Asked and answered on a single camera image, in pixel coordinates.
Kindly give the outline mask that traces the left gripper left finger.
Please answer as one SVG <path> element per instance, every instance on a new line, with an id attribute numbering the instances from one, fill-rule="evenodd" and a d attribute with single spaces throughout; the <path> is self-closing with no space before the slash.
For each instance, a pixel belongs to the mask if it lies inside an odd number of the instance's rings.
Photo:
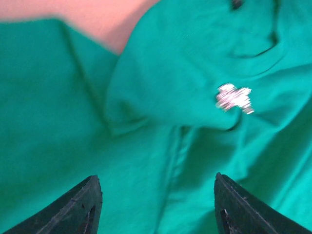
<path id="1" fill-rule="evenodd" d="M 92 175 L 5 233 L 97 234 L 101 209 L 99 178 Z"/>

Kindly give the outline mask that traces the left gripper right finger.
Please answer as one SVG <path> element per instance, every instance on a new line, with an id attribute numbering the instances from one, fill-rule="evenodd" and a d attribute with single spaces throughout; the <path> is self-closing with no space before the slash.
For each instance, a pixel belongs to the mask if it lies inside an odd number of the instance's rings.
<path id="1" fill-rule="evenodd" d="M 221 173 L 215 176 L 214 206 L 220 234 L 310 233 Z"/>

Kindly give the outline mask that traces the green t-shirt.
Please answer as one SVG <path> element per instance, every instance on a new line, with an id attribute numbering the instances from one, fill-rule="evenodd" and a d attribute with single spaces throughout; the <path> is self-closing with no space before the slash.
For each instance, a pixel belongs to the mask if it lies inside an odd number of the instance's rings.
<path id="1" fill-rule="evenodd" d="M 253 113 L 217 108 L 226 83 Z M 311 1 L 162 0 L 120 55 L 0 24 L 2 232 L 97 175 L 99 233 L 215 234 L 217 173 L 311 229 Z"/>

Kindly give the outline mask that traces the blue gold butterfly brooch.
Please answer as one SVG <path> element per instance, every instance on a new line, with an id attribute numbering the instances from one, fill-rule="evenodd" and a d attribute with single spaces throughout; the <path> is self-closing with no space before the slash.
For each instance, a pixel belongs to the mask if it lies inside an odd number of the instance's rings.
<path id="1" fill-rule="evenodd" d="M 249 94 L 252 90 L 248 87 L 237 88 L 231 83 L 218 87 L 216 95 L 216 106 L 224 112 L 238 107 L 242 112 L 249 115 L 254 112 Z"/>

